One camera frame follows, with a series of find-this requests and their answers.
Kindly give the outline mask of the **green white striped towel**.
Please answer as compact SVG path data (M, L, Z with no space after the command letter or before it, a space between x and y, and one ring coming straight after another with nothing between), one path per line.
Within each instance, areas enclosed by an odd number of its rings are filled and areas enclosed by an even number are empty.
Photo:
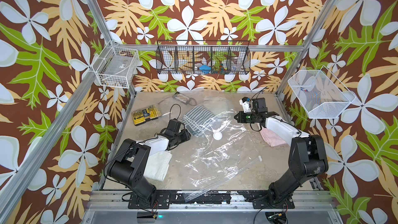
M197 105L183 115L181 122L191 135L199 137L212 125L215 116L216 115L205 106Z

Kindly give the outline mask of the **clear plastic vacuum bag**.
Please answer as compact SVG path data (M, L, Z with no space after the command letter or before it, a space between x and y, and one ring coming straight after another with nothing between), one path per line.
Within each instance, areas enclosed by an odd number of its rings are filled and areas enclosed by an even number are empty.
M249 130L238 123L233 110L215 114L214 122L203 135L191 135L187 154L189 186L192 200L211 190L216 190L235 176L262 162ZM222 133L221 140L215 140L213 133Z

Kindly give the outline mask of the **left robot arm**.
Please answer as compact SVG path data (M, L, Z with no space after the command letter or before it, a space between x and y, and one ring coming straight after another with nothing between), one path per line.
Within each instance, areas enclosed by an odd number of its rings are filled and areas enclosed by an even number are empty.
M169 153L190 138L185 124L176 118L171 119L154 138L139 142L124 140L116 155L106 164L104 176L126 186L138 201L153 205L157 189L144 176L149 157L161 152Z

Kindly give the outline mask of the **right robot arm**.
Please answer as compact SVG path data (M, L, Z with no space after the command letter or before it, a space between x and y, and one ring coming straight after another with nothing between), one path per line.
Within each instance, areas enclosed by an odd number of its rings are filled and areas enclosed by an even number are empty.
M258 123L290 145L288 166L283 176L271 183L266 195L252 201L255 209L273 208L287 203L294 191L313 177L327 172L329 165L324 141L283 120L276 112L268 111L264 98L243 97L239 104L243 110L234 116L238 123Z

